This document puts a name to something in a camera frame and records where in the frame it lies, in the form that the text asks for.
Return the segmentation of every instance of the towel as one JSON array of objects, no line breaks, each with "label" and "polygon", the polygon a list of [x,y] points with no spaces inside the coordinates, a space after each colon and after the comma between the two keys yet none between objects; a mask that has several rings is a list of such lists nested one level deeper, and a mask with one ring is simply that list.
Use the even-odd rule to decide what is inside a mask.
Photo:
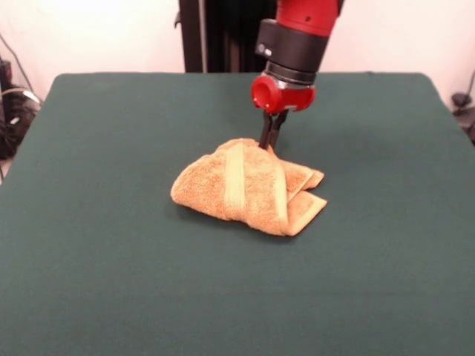
[{"label": "towel", "polygon": [[294,237],[325,207],[305,191],[324,174],[283,161],[253,139],[232,139],[190,164],[175,180],[171,198],[222,220],[237,220],[277,236]]}]

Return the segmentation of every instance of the green table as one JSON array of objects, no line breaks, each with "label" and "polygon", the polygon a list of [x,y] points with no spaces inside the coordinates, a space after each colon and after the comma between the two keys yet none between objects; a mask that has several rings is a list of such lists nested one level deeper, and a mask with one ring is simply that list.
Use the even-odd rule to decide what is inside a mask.
[{"label": "green table", "polygon": [[475,151],[429,79],[321,74],[295,240],[176,206],[253,75],[60,76],[0,187],[0,355],[475,355]]}]

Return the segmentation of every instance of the cable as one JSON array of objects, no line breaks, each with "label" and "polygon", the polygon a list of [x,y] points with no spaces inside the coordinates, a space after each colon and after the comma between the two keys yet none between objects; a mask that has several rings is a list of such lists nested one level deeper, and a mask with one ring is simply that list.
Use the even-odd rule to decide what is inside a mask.
[{"label": "cable", "polygon": [[26,96],[28,99],[32,99],[34,102],[37,102],[38,104],[43,105],[43,101],[37,95],[35,95],[35,93],[25,88],[10,88],[10,89],[7,89],[6,91],[2,91],[1,96],[5,96],[11,93],[21,93],[24,96]]},{"label": "cable", "polygon": [[12,53],[12,56],[13,58],[15,58],[16,60],[16,63],[18,64],[19,68],[20,68],[20,71],[22,72],[23,74],[23,77],[24,77],[24,80],[26,80],[27,84],[28,84],[28,88],[31,90],[31,91],[34,91],[33,90],[33,86],[31,85],[30,83],[30,80],[28,79],[28,76],[27,74],[25,73],[23,67],[22,67],[22,63],[20,62],[18,56],[16,55],[15,51],[12,49],[12,47],[9,46],[9,44],[7,43],[7,41],[5,41],[5,38],[1,35],[0,33],[0,40],[3,42],[3,44],[5,45],[5,47]]},{"label": "cable", "polygon": [[472,73],[472,78],[470,79],[470,84],[468,85],[467,96],[465,97],[465,101],[464,101],[463,106],[467,105],[467,101],[468,101],[468,98],[470,97],[470,93],[471,93],[472,89],[474,88],[474,81],[475,81],[475,70]]}]

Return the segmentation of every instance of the black cable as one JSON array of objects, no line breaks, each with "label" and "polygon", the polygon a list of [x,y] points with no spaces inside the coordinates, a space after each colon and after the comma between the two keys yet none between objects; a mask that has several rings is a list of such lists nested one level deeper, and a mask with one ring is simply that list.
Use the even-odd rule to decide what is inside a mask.
[{"label": "black cable", "polygon": [[22,63],[20,62],[18,56],[16,55],[15,51],[12,49],[12,47],[9,46],[9,44],[7,43],[7,41],[5,41],[4,37],[1,35],[0,33],[0,40],[3,42],[3,44],[5,45],[5,47],[12,53],[12,56],[13,58],[15,58],[16,60],[16,63],[18,64],[19,68],[20,68],[20,71],[22,72],[23,74],[23,77],[24,77],[24,80],[26,80],[27,84],[28,84],[28,88],[34,92],[33,90],[33,86],[31,85],[30,83],[30,80],[28,79],[28,76],[27,74],[25,73],[23,67],[22,67]]},{"label": "black cable", "polygon": [[472,89],[474,88],[474,81],[475,81],[475,70],[472,73],[472,78],[470,79],[470,84],[469,84],[468,89],[467,89],[467,95],[465,97],[463,106],[466,106],[467,103],[468,103],[468,98],[470,97],[470,93],[471,93]]}]

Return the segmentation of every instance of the red robot arm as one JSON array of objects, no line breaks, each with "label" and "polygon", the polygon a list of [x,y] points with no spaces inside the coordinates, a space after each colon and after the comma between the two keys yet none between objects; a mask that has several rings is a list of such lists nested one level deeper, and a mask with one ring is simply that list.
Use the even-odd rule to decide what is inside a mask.
[{"label": "red robot arm", "polygon": [[341,0],[279,0],[276,20],[263,20],[256,53],[268,59],[252,85],[252,100],[267,113],[308,108],[316,72],[339,16]]}]

